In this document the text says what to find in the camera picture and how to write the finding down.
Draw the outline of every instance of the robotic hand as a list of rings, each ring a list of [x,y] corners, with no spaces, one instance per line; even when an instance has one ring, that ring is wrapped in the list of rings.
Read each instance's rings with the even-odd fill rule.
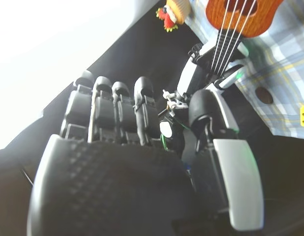
[[[199,90],[181,110],[197,137],[188,171],[176,154],[183,144],[163,148],[149,79],[138,79],[133,100],[125,84],[94,82],[84,72],[61,133],[41,159],[28,236],[214,236],[262,228],[258,169],[223,99]]]

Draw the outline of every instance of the ukulele neck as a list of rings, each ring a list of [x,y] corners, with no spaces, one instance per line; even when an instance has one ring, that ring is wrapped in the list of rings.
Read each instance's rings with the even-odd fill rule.
[[[219,31],[212,58],[212,73],[218,76],[224,73],[242,39],[242,36],[232,29],[227,32],[227,35],[226,32],[226,29]]]

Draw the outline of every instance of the back of robotic hand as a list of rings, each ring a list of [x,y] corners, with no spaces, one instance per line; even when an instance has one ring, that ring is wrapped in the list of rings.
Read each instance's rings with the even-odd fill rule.
[[[41,159],[30,200],[28,236],[222,235],[220,215],[238,214],[239,208],[224,186],[230,177],[219,165],[223,149],[204,148],[210,139],[204,144],[200,137],[210,128],[200,116],[193,119],[192,127],[203,130],[199,162],[209,160],[215,169],[195,168],[191,181],[177,154],[161,144],[150,80],[137,80],[132,99],[125,84],[112,85],[105,77],[95,80],[85,71],[74,83],[61,133],[51,136]],[[203,176],[210,172],[213,179]],[[214,194],[206,196],[210,188],[220,196],[214,207],[205,203],[206,198],[212,203]]]

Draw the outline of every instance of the textured black surface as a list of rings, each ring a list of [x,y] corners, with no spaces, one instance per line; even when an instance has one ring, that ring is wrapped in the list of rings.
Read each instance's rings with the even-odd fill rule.
[[[172,236],[196,216],[189,177],[174,153],[66,141],[53,135],[32,192],[33,236]]]

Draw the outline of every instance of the plaid cloth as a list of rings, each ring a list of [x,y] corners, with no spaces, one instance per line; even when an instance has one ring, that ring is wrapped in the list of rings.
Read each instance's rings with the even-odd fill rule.
[[[206,43],[217,35],[205,16],[208,0],[190,3],[193,12],[186,24]],[[304,0],[283,1],[269,30],[243,43],[249,58],[240,61],[246,73],[236,81],[237,87],[274,135],[304,139],[300,119],[304,105]],[[257,98],[258,87],[270,92],[273,104]]]

